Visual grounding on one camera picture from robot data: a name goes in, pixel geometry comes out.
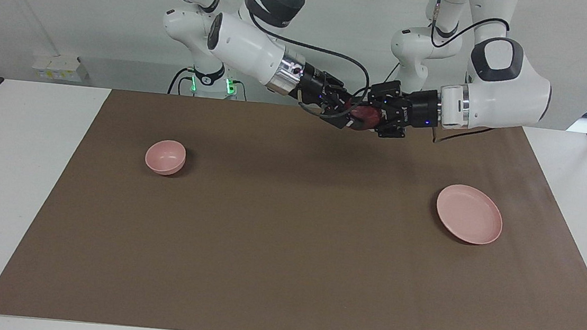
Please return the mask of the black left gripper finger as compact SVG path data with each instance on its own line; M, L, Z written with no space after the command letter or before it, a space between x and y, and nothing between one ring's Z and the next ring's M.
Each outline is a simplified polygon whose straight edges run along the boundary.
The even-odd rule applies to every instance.
M406 130L402 124L393 122L380 122L375 126L375 133L379 138L405 138Z
M385 83L378 83L371 85L368 90L367 101L384 103L391 99L401 97L401 81L391 80Z

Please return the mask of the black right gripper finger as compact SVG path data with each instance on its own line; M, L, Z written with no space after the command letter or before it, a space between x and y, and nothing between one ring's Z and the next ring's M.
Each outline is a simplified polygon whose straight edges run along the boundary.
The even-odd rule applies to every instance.
M356 118L351 115L353 110L354 106L323 105L318 117L338 129L353 128L357 124Z
M353 99L353 94L349 92L342 81L335 77L328 77L326 97L338 103L348 103Z

